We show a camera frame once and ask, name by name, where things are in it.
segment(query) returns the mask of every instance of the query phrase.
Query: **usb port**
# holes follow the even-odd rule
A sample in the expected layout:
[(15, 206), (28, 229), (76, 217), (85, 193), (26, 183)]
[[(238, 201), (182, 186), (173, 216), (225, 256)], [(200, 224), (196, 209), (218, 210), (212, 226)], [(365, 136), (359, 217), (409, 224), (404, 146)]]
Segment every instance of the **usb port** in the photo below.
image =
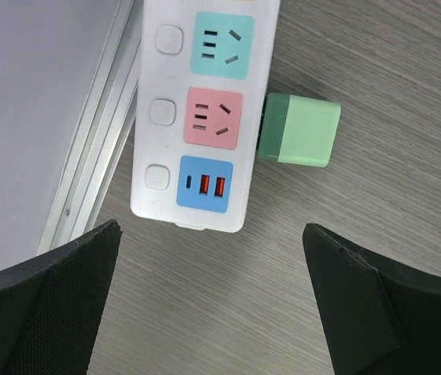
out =
[(217, 183), (215, 185), (215, 196), (223, 197), (224, 196), (224, 187), (226, 185), (226, 179), (223, 177), (217, 178)]
[(210, 184), (210, 176), (202, 174), (202, 180), (199, 185), (199, 193), (203, 195), (208, 195), (208, 185)]

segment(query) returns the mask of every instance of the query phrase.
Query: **power strip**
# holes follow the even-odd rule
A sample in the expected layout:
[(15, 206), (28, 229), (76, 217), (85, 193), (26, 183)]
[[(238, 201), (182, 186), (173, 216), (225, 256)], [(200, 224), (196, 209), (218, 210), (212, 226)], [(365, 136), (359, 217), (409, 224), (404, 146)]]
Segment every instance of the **power strip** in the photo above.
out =
[(280, 1), (186, 2), (144, 5), (131, 209), (180, 227), (236, 232)]

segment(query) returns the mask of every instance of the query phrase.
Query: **power switch button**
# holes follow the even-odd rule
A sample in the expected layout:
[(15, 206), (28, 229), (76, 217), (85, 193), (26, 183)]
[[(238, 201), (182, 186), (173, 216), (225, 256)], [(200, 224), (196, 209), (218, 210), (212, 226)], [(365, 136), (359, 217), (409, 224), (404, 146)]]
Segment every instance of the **power switch button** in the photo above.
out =
[(153, 190), (165, 190), (170, 182), (170, 171), (165, 166), (150, 166), (145, 172), (145, 184)]
[(178, 55), (182, 51), (183, 33), (178, 27), (163, 25), (156, 33), (156, 49), (166, 55)]

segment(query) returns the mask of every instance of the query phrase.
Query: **wood grain surface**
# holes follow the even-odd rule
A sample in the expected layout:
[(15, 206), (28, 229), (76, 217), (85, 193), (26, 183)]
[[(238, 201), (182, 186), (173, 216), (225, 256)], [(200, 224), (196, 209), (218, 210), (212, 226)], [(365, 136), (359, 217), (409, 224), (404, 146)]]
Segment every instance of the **wood grain surface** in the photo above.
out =
[(441, 0), (282, 0), (270, 90), (342, 104), (326, 169), (257, 161), (237, 234), (129, 209), (129, 139), (99, 221), (124, 230), (89, 373), (333, 374), (306, 223), (441, 276)]

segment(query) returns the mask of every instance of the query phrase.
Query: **socket hole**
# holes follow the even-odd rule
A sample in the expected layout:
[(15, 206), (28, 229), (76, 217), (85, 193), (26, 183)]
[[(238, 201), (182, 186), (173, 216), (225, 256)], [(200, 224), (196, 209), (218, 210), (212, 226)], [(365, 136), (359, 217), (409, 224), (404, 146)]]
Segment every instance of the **socket hole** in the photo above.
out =
[(208, 185), (210, 184), (210, 176), (202, 174), (201, 184), (199, 185), (199, 193), (203, 195), (208, 194)]
[(237, 41), (241, 41), (242, 40), (242, 36), (240, 34), (238, 34), (236, 31), (231, 30), (229, 31), (229, 34), (236, 39)]
[(215, 196), (222, 198), (224, 196), (224, 187), (226, 186), (226, 179), (223, 177), (217, 178), (215, 185)]
[(224, 104), (219, 105), (220, 109), (222, 109), (224, 112), (226, 112), (228, 115), (231, 115), (231, 110), (226, 107)]
[(228, 131), (229, 131), (229, 129), (225, 127), (224, 129), (221, 129), (221, 130), (219, 130), (219, 131), (216, 131), (215, 134), (217, 134), (217, 135), (222, 135), (222, 134), (224, 134), (224, 133), (227, 133)]
[(229, 59), (226, 60), (226, 65), (234, 63), (235, 61), (238, 61), (238, 60), (239, 60), (238, 55), (230, 57)]

